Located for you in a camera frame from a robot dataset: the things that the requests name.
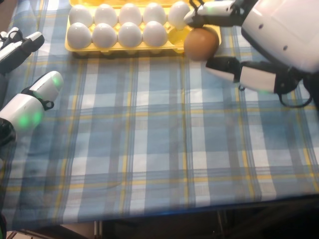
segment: plaid tablecloth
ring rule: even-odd
[[[65,85],[30,137],[1,150],[9,230],[317,193],[314,106],[223,82],[182,56],[76,59],[68,0],[20,0],[12,25],[43,47],[12,72],[6,101],[48,71]],[[219,55],[260,60],[239,28]],[[306,99],[303,87],[285,100]]]

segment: brown egg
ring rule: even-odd
[[[184,41],[184,51],[193,61],[207,61],[219,47],[219,38],[213,28],[195,28]]]

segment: table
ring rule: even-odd
[[[33,134],[1,149],[9,230],[318,193],[313,105],[284,108],[168,53],[75,58],[64,48],[69,10],[20,0],[12,20],[46,40],[8,75],[6,102],[48,71],[65,85]],[[239,28],[222,29],[222,41],[219,55],[262,59]],[[307,98],[301,86],[284,100]]]

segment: tablecloth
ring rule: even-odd
[[[6,102],[49,71],[64,87],[33,134],[1,150],[9,230],[318,193],[313,105],[284,108],[168,53],[75,58],[64,48],[70,8],[20,0],[12,20],[45,43],[8,75]],[[222,29],[218,55],[262,59],[238,27]],[[301,86],[285,100],[307,97]]]

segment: white egg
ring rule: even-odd
[[[108,48],[115,45],[118,41],[118,36],[110,25],[100,23],[93,30],[92,40],[96,47]]]
[[[94,15],[95,24],[106,23],[111,27],[115,26],[118,23],[118,16],[114,8],[108,4],[101,4],[95,11]]]
[[[94,22],[90,11],[85,6],[79,4],[71,8],[69,12],[69,20],[71,25],[76,22],[80,22],[87,27],[90,27]]]
[[[119,43],[124,47],[135,47],[142,42],[142,34],[136,24],[132,22],[124,23],[119,30]]]
[[[148,23],[150,21],[157,21],[162,25],[166,22],[164,8],[158,3],[152,2],[144,9],[143,22]]]
[[[76,22],[69,27],[66,37],[69,46],[75,49],[86,48],[92,42],[90,30],[80,22]]]
[[[167,42],[167,33],[162,24],[150,21],[143,31],[143,41],[148,46],[163,46]]]
[[[175,2],[171,6],[168,13],[169,23],[172,24],[177,30],[183,30],[183,28],[186,26],[184,17],[189,13],[189,11],[189,6],[185,2]]]
[[[119,22],[123,25],[125,22],[132,22],[137,26],[142,22],[142,15],[140,9],[133,3],[125,4],[119,14]]]

